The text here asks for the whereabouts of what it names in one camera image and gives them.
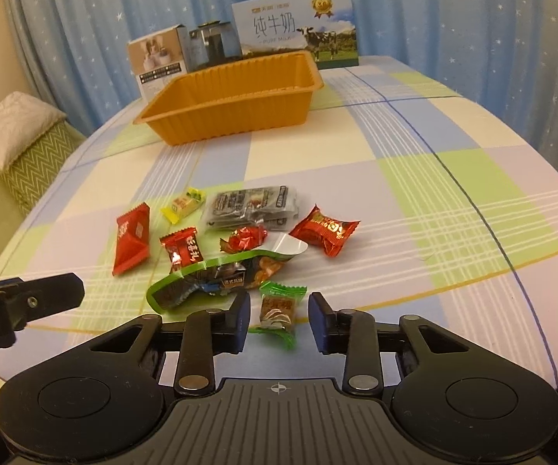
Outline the plaid tablecloth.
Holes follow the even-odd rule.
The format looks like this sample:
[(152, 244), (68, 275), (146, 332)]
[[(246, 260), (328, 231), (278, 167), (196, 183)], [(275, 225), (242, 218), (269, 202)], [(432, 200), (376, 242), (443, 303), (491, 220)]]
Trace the plaid tablecloth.
[[(0, 255), (0, 278), (73, 272), (79, 308), (0, 350), (10, 378), (140, 314), (168, 274), (160, 209), (180, 191), (286, 185), (300, 210), (360, 225), (278, 280), (335, 308), (417, 314), (558, 383), (558, 172), (506, 124), (395, 60), (323, 74), (300, 126), (171, 147), (133, 103), (90, 136)], [(116, 219), (149, 205), (149, 257), (113, 276)]]

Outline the glass jar with black lid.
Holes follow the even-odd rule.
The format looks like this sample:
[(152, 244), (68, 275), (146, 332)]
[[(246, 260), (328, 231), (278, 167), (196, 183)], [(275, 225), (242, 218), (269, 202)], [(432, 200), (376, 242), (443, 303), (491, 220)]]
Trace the glass jar with black lid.
[(242, 59), (241, 45), (230, 21), (206, 22), (190, 31), (192, 71)]

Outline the large red snack packet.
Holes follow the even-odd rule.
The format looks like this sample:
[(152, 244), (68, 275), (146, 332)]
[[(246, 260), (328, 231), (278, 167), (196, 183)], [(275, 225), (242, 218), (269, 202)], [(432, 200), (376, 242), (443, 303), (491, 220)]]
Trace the large red snack packet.
[(289, 231), (289, 235), (310, 246), (321, 248), (328, 257), (337, 257), (359, 225), (358, 220), (334, 219), (314, 205), (304, 219)]

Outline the white product box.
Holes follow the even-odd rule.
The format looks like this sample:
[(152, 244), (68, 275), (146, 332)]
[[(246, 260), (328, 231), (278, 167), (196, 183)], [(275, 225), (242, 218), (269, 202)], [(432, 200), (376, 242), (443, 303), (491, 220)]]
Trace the white product box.
[(146, 103), (174, 78), (192, 71), (190, 34), (183, 24), (129, 41), (127, 54), (142, 100)]

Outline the small shiny red candy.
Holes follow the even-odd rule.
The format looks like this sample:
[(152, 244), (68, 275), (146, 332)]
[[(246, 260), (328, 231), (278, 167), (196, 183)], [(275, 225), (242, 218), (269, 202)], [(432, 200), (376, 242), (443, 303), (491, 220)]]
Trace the small shiny red candy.
[(236, 229), (228, 239), (220, 239), (220, 249), (227, 254), (241, 253), (260, 247), (267, 237), (267, 230), (261, 226), (243, 226)]

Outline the blue star curtain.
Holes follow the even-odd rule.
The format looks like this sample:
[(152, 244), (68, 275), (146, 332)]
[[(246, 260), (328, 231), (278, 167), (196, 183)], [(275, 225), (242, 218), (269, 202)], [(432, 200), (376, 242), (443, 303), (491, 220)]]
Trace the blue star curtain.
[[(38, 95), (90, 133), (139, 95), (127, 43), (227, 20), (244, 0), (5, 0)], [(391, 56), (486, 107), (558, 171), (558, 0), (352, 0), (362, 55)]]

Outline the white cushion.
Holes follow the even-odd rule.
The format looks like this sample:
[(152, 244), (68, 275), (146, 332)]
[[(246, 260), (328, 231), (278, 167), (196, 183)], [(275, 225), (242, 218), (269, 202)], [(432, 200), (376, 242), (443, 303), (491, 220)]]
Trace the white cushion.
[(66, 118), (58, 108), (21, 91), (1, 100), (0, 171), (6, 171), (37, 139)]

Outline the red triangular snack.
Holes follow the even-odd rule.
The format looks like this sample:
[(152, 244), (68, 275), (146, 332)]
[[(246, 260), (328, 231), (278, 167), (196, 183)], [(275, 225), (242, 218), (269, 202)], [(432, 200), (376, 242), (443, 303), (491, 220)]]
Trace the red triangular snack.
[(137, 267), (149, 257), (149, 205), (141, 203), (116, 219), (117, 240), (113, 276)]

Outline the green brown candy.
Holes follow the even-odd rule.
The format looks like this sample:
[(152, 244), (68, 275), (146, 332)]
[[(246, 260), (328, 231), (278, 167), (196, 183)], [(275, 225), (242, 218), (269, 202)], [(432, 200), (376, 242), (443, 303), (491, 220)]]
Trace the green brown candy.
[(283, 341), (284, 347), (293, 350), (297, 308), (307, 293), (307, 287), (291, 287), (265, 281), (259, 287), (261, 307), (259, 323), (248, 330), (253, 334), (270, 335)]

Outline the grey clear snack packet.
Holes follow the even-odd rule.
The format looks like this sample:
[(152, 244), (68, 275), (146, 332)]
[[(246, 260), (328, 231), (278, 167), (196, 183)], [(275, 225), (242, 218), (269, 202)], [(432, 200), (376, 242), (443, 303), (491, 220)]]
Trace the grey clear snack packet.
[(208, 230), (262, 226), (281, 231), (299, 214), (298, 194), (285, 185), (217, 192), (206, 200), (201, 222)]

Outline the red candy white text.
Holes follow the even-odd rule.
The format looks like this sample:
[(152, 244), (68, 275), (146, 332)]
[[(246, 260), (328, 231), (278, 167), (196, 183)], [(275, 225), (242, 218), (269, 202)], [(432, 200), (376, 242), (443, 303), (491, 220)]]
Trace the red candy white text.
[(170, 272), (175, 273), (188, 265), (202, 262), (197, 228), (187, 227), (159, 238), (160, 244), (168, 253)]

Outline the yellow wrapped candy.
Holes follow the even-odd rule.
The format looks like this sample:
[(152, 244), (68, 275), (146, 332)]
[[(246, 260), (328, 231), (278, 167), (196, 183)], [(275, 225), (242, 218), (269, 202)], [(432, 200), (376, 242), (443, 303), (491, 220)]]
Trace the yellow wrapped candy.
[(201, 208), (205, 199), (206, 194), (202, 190), (190, 187), (176, 196), (168, 207), (161, 208), (160, 212), (172, 225), (177, 225)]

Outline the milk carton box with cow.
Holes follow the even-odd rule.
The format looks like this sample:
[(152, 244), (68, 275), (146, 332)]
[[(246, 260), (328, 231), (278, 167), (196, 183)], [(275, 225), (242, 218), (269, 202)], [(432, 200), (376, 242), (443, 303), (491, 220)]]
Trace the milk carton box with cow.
[(359, 64), (352, 0), (246, 0), (232, 10), (245, 56), (306, 50), (320, 69)]

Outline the long green snack bag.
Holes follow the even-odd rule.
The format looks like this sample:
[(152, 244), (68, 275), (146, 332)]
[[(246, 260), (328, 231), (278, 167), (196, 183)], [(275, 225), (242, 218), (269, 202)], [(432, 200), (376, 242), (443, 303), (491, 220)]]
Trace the long green snack bag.
[(146, 302), (165, 314), (196, 292), (222, 296), (257, 289), (307, 249), (305, 241), (289, 234), (270, 233), (255, 249), (204, 259), (168, 274), (148, 288)]

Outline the orange plastic tray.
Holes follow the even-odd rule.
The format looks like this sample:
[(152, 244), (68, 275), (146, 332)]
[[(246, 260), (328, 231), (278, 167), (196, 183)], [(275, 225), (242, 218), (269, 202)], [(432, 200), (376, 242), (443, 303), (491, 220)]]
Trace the orange plastic tray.
[(149, 126), (170, 146), (298, 126), (322, 87), (311, 53), (277, 53), (183, 74), (134, 123)]

